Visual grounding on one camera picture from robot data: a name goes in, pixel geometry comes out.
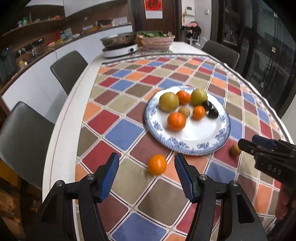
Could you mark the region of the right hand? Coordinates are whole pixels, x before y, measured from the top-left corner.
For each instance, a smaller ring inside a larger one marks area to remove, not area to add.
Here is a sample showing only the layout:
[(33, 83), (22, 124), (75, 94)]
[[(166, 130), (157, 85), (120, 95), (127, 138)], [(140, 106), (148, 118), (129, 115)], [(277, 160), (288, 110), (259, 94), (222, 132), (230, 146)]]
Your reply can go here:
[(281, 184), (275, 209), (275, 216), (278, 220), (282, 220), (287, 214), (289, 207), (288, 203), (291, 200), (292, 204), (290, 206), (295, 209), (295, 198), (292, 199), (292, 196), (288, 194), (287, 187), (284, 184)]

